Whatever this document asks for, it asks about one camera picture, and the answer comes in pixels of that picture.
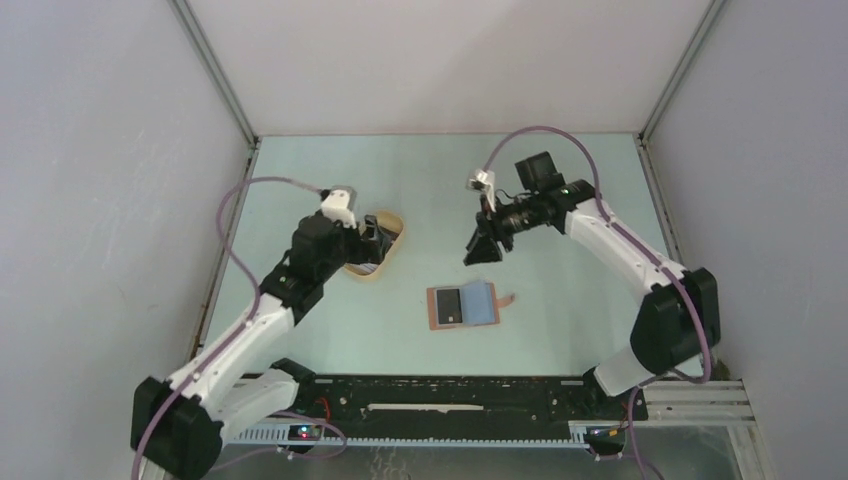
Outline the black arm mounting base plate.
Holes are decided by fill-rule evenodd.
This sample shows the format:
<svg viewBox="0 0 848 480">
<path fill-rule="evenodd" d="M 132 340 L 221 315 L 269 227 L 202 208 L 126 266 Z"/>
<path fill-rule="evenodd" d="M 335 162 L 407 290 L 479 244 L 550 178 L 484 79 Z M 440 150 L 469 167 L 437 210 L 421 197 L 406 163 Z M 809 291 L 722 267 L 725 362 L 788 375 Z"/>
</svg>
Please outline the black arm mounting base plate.
<svg viewBox="0 0 848 480">
<path fill-rule="evenodd" d="M 571 376 L 319 375 L 291 411 L 354 433 L 469 434 L 472 438 L 570 437 L 579 423 L 620 427 L 647 419 L 641 399 L 590 392 Z"/>
</svg>

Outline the pink leather card holder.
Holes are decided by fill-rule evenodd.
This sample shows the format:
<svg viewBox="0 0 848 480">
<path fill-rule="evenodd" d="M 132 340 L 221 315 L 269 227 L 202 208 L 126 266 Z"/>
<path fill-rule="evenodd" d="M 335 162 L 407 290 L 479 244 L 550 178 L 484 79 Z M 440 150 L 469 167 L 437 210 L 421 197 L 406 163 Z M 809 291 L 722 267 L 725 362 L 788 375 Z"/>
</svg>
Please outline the pink leather card holder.
<svg viewBox="0 0 848 480">
<path fill-rule="evenodd" d="M 439 327 L 436 324 L 435 291 L 445 288 L 457 288 L 460 290 L 463 322 L 459 325 Z M 494 283 L 484 280 L 477 280 L 459 286 L 428 288 L 426 295 L 428 322 L 431 331 L 498 325 L 501 323 L 501 310 L 509 307 L 516 300 L 514 293 L 499 296 Z"/>
</svg>

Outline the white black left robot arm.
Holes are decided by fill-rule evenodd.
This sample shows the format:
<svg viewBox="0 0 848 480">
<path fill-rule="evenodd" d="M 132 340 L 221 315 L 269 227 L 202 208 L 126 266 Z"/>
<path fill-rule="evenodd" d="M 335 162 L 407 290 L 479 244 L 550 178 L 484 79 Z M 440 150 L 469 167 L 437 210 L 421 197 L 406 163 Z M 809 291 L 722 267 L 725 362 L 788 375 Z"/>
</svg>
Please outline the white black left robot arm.
<svg viewBox="0 0 848 480">
<path fill-rule="evenodd" d="M 289 333 L 322 299 L 325 283 L 347 264 L 378 264 L 392 244 L 374 215 L 348 226 L 317 212 L 303 218 L 290 249 L 261 283 L 249 307 L 213 344 L 164 380 L 135 389 L 130 476 L 201 479 L 223 447 L 263 418 L 304 416 L 315 388 L 272 367 L 249 385 L 238 381 L 260 353 Z"/>
</svg>

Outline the beige oval card tray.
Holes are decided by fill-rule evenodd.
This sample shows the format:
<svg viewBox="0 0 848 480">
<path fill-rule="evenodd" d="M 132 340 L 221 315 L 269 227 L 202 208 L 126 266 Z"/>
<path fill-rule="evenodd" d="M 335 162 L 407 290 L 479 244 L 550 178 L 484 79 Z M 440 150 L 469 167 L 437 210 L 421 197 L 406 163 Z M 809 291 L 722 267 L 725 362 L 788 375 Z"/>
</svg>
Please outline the beige oval card tray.
<svg viewBox="0 0 848 480">
<path fill-rule="evenodd" d="M 344 265 L 344 271 L 351 277 L 363 282 L 376 281 L 382 273 L 387 269 L 388 263 L 393 259 L 398 252 L 400 245 L 405 238 L 405 223 L 404 220 L 396 213 L 389 210 L 377 210 L 374 213 L 367 215 L 375 215 L 382 231 L 385 233 L 385 257 L 379 268 L 371 275 L 359 276 L 355 275 L 348 267 Z M 358 221 L 358 226 L 361 225 L 363 218 Z"/>
</svg>

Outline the silver VIP card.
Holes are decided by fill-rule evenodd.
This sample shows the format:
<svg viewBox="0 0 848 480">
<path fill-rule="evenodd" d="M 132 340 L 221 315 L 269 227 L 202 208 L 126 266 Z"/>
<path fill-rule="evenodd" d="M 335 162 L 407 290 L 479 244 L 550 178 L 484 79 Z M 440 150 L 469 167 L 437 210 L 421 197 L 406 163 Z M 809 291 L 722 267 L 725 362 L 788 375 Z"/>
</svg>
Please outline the silver VIP card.
<svg viewBox="0 0 848 480">
<path fill-rule="evenodd" d="M 348 264 L 347 267 L 355 274 L 359 276 L 368 276 L 373 274 L 378 268 L 379 264 L 366 263 L 366 264 Z"/>
</svg>

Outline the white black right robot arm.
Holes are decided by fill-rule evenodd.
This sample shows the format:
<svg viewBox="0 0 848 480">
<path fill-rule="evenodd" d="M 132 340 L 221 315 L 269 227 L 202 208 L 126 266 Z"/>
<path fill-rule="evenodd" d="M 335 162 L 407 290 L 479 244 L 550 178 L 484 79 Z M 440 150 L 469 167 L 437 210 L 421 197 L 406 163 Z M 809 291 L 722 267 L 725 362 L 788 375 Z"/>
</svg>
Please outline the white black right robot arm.
<svg viewBox="0 0 848 480">
<path fill-rule="evenodd" d="M 494 172 L 471 174 L 467 187 L 479 193 L 481 210 L 465 264 L 500 262 L 516 234 L 553 227 L 610 268 L 639 304 L 627 345 L 584 376 L 588 414 L 606 418 L 620 407 L 621 394 L 709 354 L 721 339 L 718 284 L 709 270 L 690 270 L 649 248 L 591 183 L 567 182 L 549 153 L 515 167 L 524 190 L 507 202 L 497 197 Z"/>
</svg>

